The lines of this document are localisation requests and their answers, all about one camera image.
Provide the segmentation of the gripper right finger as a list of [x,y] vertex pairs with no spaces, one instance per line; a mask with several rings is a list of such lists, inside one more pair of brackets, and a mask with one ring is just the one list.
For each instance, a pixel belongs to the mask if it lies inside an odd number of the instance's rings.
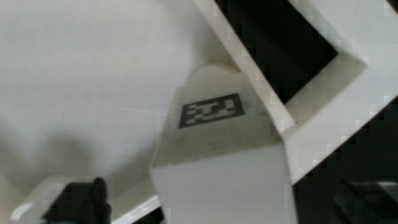
[[396,182],[339,182],[330,224],[398,224]]

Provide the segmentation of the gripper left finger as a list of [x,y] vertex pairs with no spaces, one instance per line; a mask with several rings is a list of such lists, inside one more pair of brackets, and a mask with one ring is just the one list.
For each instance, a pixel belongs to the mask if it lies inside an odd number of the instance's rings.
[[10,224],[110,224],[106,182],[51,176],[10,213]]

